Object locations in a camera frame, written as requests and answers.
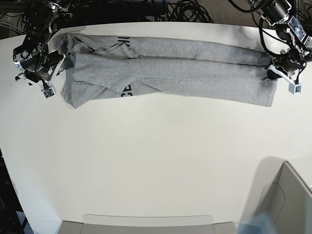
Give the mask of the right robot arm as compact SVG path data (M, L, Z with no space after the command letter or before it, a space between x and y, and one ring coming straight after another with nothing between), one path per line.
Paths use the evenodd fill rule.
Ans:
M43 90L50 88L49 82L56 74L57 65L63 57L58 52L49 53L48 42L64 23L71 0L32 0L24 13L25 38L13 50L13 62L22 71L16 80L25 78L31 84L41 84Z

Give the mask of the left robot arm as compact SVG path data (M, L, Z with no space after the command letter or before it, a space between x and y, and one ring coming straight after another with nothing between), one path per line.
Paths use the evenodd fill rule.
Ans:
M249 0L250 8L243 9L232 0L229 3L238 11L246 14L258 13L260 42L267 54L272 56L273 63L268 67L271 78L284 78L290 84L299 85L299 76L312 61L312 38L301 22L290 14L292 5L286 0ZM277 40L286 44L288 51L276 54L270 51L264 41L263 24L275 27Z

